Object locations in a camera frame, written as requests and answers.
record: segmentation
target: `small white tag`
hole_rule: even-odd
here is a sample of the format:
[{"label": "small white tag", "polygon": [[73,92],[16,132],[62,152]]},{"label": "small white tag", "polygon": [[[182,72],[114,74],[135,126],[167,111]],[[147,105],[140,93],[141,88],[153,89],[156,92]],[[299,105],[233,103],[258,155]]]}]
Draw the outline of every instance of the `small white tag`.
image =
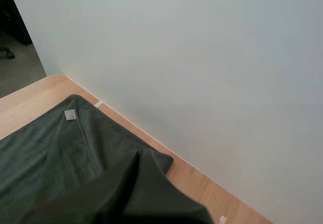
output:
[{"label": "small white tag", "polygon": [[69,109],[64,111],[65,113],[65,117],[66,117],[66,121],[70,121],[70,120],[75,120],[76,119],[76,114],[75,114],[75,110],[74,109]]},{"label": "small white tag", "polygon": [[103,102],[100,100],[98,103],[96,103],[94,106],[96,107],[96,108],[98,108],[100,105],[102,105],[103,104]]}]

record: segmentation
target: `light wood surface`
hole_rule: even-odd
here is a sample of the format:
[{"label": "light wood surface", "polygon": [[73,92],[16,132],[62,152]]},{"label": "light wood surface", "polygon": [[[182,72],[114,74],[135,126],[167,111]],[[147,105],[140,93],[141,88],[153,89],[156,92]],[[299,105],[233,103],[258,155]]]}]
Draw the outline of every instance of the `light wood surface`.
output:
[{"label": "light wood surface", "polygon": [[[36,119],[71,94],[79,94],[92,104],[99,100],[63,75],[52,75],[0,99],[0,139]],[[200,171],[145,134],[107,105],[98,107],[114,121],[174,158],[167,178],[183,193],[207,207],[214,223],[223,215],[226,224],[270,224],[257,211],[210,180]]]}]

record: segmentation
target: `small white object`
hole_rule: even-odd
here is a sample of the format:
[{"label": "small white object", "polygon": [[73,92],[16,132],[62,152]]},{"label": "small white object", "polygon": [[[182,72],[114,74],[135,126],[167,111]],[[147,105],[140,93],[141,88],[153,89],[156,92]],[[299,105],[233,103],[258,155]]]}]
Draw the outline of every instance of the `small white object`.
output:
[{"label": "small white object", "polygon": [[70,121],[70,120],[75,120],[76,119],[76,114],[75,114],[75,110],[74,109],[66,110],[66,111],[64,111],[64,113],[65,113],[66,121]]},{"label": "small white object", "polygon": [[96,103],[94,106],[96,107],[96,108],[98,108],[100,105],[102,105],[103,104],[103,102],[100,100],[98,103]]},{"label": "small white object", "polygon": [[226,223],[226,218],[224,217],[224,216],[221,216],[220,217],[220,223],[219,224],[224,224],[224,223]]}]

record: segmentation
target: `dark green towel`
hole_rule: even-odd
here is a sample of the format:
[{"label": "dark green towel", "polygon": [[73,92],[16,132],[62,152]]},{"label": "dark green towel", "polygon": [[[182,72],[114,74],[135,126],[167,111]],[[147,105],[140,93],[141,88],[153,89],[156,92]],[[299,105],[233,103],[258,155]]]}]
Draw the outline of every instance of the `dark green towel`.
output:
[{"label": "dark green towel", "polygon": [[0,141],[0,223],[211,223],[165,178],[172,162],[71,95]]}]

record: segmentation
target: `white wall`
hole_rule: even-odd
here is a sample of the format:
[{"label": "white wall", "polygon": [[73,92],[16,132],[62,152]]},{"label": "white wall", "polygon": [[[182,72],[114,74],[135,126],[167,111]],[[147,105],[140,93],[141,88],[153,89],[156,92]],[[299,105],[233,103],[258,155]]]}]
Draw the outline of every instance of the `white wall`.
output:
[{"label": "white wall", "polygon": [[322,0],[15,0],[68,75],[275,223],[323,222]]}]

